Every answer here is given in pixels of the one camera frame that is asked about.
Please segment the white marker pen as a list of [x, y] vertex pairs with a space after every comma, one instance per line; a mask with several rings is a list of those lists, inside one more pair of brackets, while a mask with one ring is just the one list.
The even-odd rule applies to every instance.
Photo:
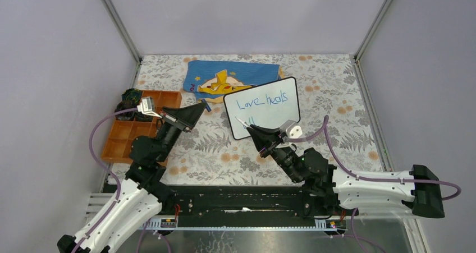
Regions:
[[244, 128], [249, 127], [249, 125], [248, 125], [245, 121], [241, 120], [240, 118], [235, 117], [235, 119], [236, 119]]

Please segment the black framed whiteboard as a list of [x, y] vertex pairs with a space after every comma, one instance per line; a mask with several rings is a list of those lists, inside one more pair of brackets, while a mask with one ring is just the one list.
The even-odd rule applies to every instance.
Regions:
[[250, 136], [235, 117], [248, 125], [271, 129], [279, 128], [287, 120], [299, 122], [301, 119], [298, 86], [294, 77], [230, 93], [223, 100], [235, 140]]

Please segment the blue marker cap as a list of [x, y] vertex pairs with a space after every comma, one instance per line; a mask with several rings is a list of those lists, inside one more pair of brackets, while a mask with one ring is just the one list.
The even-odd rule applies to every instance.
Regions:
[[211, 111], [212, 111], [210, 105], [207, 103], [206, 100], [202, 99], [202, 103], [204, 103], [205, 109], [207, 110], [207, 112], [211, 112]]

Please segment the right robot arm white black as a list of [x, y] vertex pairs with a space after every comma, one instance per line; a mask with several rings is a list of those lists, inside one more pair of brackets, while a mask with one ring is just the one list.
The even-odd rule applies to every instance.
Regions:
[[314, 148], [297, 155], [293, 146], [284, 146], [286, 134], [278, 128], [251, 125], [246, 130], [259, 155], [271, 157], [293, 183], [302, 183], [304, 191], [322, 198], [327, 214], [394, 208], [423, 218], [445, 216], [440, 180], [424, 165], [400, 172], [345, 171]]

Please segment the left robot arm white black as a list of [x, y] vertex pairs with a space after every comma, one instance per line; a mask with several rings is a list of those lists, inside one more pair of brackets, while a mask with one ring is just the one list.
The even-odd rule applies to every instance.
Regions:
[[116, 182], [114, 195], [82, 229], [59, 239], [59, 252], [116, 252], [147, 220], [171, 212], [175, 193], [161, 182], [166, 168], [160, 163], [167, 159], [181, 133], [190, 132], [206, 109], [206, 102], [198, 102], [156, 112], [152, 99], [145, 97], [136, 107], [115, 112], [115, 116], [139, 112], [158, 118], [162, 125], [156, 137], [133, 139], [129, 155], [132, 165], [125, 178]]

